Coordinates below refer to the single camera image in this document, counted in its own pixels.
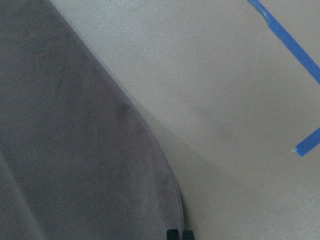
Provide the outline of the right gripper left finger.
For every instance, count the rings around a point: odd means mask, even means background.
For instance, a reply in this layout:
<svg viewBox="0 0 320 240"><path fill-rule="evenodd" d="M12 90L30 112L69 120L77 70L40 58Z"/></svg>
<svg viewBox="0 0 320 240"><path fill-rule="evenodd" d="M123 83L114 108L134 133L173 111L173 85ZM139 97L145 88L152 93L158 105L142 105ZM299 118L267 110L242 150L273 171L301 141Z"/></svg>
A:
<svg viewBox="0 0 320 240"><path fill-rule="evenodd" d="M166 232L167 240L178 240L178 229L168 229Z"/></svg>

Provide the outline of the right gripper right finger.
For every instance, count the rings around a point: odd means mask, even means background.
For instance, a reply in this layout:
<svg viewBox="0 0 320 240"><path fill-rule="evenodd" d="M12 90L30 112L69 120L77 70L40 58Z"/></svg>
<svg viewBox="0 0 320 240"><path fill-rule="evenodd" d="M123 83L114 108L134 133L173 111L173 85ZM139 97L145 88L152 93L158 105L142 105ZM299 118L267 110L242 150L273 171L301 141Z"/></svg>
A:
<svg viewBox="0 0 320 240"><path fill-rule="evenodd" d="M194 240L194 232L189 229L184 230L182 233L182 240Z"/></svg>

